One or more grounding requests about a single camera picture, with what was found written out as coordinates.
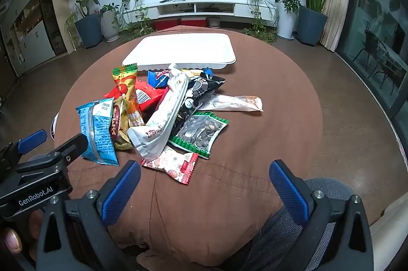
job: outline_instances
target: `blue gripper pad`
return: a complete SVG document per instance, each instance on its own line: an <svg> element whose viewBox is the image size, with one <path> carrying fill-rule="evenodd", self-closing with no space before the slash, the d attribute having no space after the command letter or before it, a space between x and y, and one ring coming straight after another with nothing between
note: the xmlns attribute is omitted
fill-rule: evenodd
<svg viewBox="0 0 408 271"><path fill-rule="evenodd" d="M311 190L302 179L295 177L280 159L271 163L269 178L293 222L305 226L313 211Z"/></svg>
<svg viewBox="0 0 408 271"><path fill-rule="evenodd" d="M140 165L129 160L116 177L109 179L103 185L99 191L97 210L105 227L117 222L139 183L140 176Z"/></svg>
<svg viewBox="0 0 408 271"><path fill-rule="evenodd" d="M47 140L47 133L45 130L39 130L34 134L22 139L18 142L17 152L20 155L28 154L31 150L43 144Z"/></svg>

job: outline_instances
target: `blue plant pot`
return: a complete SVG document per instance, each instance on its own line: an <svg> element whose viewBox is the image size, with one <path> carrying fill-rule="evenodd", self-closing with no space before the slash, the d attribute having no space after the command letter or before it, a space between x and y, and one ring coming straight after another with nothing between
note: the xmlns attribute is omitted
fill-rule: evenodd
<svg viewBox="0 0 408 271"><path fill-rule="evenodd" d="M296 38L303 44L316 46L322 37L326 21L326 15L301 6Z"/></svg>
<svg viewBox="0 0 408 271"><path fill-rule="evenodd" d="M89 49L102 42L101 25L99 16L96 13L78 20L75 22L75 27L82 38L85 48Z"/></svg>

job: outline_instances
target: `hand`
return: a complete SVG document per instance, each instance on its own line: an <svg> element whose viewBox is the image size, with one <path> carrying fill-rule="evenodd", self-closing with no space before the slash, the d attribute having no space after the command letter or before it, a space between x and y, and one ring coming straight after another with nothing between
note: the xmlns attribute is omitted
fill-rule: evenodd
<svg viewBox="0 0 408 271"><path fill-rule="evenodd" d="M35 239L35 243L29 248L29 253L33 260L37 259L37 241L38 237L40 236L41 223L42 215L38 210L36 210L30 215L28 221L30 234L33 239ZM5 228L0 233L0 238L4 241L5 245L9 248L12 254L18 254L23 249L20 237L16 231L11 228Z"/></svg>

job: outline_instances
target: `gray plant pot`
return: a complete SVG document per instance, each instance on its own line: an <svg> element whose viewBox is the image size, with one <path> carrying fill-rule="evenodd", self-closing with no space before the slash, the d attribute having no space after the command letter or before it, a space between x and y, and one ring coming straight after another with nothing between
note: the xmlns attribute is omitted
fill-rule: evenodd
<svg viewBox="0 0 408 271"><path fill-rule="evenodd" d="M82 38L82 43L88 49L102 42L99 16L94 13L75 22L75 27Z"/></svg>
<svg viewBox="0 0 408 271"><path fill-rule="evenodd" d="M111 9L100 15L102 35L105 37L107 43L118 39L119 36L119 24L116 19L116 10Z"/></svg>
<svg viewBox="0 0 408 271"><path fill-rule="evenodd" d="M326 21L326 15L301 6L296 38L303 44L315 46L322 36Z"/></svg>

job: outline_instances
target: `person's leg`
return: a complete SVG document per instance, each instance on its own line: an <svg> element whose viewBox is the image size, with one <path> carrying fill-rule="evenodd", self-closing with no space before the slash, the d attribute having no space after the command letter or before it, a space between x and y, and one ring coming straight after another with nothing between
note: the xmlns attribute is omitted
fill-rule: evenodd
<svg viewBox="0 0 408 271"><path fill-rule="evenodd" d="M353 191L341 181L331 178L318 178L305 181L309 188L314 191L320 189L329 198L348 200ZM315 269L329 243L334 224L328 224L320 244L310 261L307 271ZM240 249L236 254L228 258L221 268L224 270L263 271L274 270L289 252L302 230L296 225L286 208L281 208L269 218L264 227L251 242Z"/></svg>

